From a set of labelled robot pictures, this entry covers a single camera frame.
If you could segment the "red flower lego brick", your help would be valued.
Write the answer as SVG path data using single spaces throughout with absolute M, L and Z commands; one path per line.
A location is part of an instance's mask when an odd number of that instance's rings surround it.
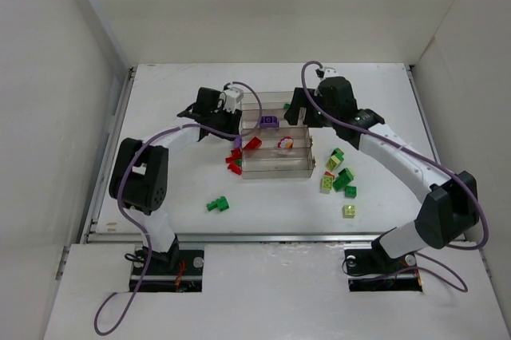
M 294 139 L 291 136 L 284 136 L 278 142 L 277 147 L 281 149 L 291 149 L 293 148 L 293 145 Z

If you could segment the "purple lotus lego brick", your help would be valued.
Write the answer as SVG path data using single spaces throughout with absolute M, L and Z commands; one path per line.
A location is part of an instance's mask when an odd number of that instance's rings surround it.
M 279 128 L 279 118 L 273 115 L 262 116 L 259 119 L 259 128 L 260 129 Z

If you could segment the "green and lime brick top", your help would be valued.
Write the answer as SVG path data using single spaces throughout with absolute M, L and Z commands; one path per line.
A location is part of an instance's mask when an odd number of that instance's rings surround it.
M 335 148 L 329 157 L 326 167 L 329 171 L 334 171 L 344 161 L 344 152 L 340 148 Z

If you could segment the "purple lego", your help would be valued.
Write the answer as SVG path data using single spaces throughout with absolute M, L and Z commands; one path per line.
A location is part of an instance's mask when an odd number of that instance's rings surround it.
M 238 136 L 234 141 L 233 141 L 233 148 L 235 150 L 238 150 L 238 149 L 241 149 L 243 147 L 243 139 L 241 136 Z

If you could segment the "red lego cluster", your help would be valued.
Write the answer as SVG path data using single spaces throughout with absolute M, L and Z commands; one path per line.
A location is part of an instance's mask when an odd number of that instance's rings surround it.
M 242 151 L 240 148 L 231 150 L 231 155 L 225 158 L 225 163 L 228 166 L 228 170 L 234 174 L 242 175 Z

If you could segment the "red rectangular lego brick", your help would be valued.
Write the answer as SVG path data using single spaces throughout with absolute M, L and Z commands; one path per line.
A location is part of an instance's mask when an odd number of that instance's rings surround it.
M 257 137 L 257 136 L 254 136 L 253 138 L 251 138 L 243 147 L 243 150 L 248 150 L 248 151 L 251 151 L 251 150 L 256 150 L 258 148 L 260 148 L 262 145 L 262 140 Z

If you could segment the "green stepped lego brick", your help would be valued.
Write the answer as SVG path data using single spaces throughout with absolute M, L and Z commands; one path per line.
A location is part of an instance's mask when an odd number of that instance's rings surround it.
M 220 212 L 223 212 L 227 209 L 229 209 L 229 203 L 225 196 L 221 196 L 220 198 L 213 200 L 209 204 L 206 205 L 206 208 L 209 212 L 213 210 L 218 210 Z

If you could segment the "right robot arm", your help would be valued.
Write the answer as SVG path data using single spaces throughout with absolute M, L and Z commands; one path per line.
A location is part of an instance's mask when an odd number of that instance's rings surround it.
M 477 183 L 468 172 L 450 176 L 407 148 L 383 117 L 357 106 L 351 83 L 323 77 L 316 89 L 295 88 L 284 119 L 296 125 L 304 113 L 307 127 L 331 127 L 341 140 L 372 157 L 405 184 L 421 208 L 417 217 L 375 239 L 372 258 L 384 267 L 426 247 L 442 249 L 479 221 Z

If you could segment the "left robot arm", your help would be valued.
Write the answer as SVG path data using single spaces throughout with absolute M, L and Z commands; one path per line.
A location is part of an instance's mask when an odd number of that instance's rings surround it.
M 119 146 L 109 184 L 109 195 L 121 200 L 130 218 L 143 227 L 144 242 L 135 259 L 150 268 L 172 270 L 179 258 L 179 242 L 161 208 L 168 191 L 168 162 L 179 151 L 212 133 L 226 140 L 239 135 L 241 89 L 201 87 L 196 101 L 176 115 L 169 134 L 143 140 L 127 137 Z

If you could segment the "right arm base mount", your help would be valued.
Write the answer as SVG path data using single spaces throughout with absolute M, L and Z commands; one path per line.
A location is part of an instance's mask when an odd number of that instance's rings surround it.
M 422 283 L 413 253 L 386 258 L 369 248 L 344 250 L 343 272 L 350 292 L 422 292 Z

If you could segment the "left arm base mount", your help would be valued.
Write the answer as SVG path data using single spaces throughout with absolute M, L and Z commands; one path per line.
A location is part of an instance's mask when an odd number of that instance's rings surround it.
M 139 292 L 201 292 L 204 271 L 203 249 L 181 249 L 176 264 L 169 268 L 151 260 Z

